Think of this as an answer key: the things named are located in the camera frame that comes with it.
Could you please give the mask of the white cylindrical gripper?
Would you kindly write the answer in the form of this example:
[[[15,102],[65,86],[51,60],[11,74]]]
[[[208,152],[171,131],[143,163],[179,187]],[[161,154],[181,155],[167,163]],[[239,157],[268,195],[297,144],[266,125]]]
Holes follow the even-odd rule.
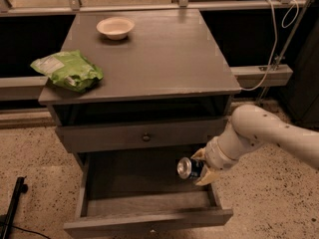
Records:
[[[227,157],[218,145],[217,136],[210,140],[205,148],[200,148],[191,156],[194,160],[205,160],[205,166],[200,177],[195,181],[196,186],[205,186],[212,183],[218,177],[216,170],[228,170],[237,161]]]

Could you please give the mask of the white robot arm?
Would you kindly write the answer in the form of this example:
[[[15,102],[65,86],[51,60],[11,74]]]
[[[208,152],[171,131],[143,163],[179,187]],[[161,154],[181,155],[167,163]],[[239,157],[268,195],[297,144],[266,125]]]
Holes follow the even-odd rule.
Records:
[[[204,168],[194,184],[210,184],[220,171],[230,169],[243,155],[265,143],[277,145],[314,169],[319,169],[317,131],[288,124],[260,107],[243,105],[233,111],[224,132],[192,156],[204,162]]]

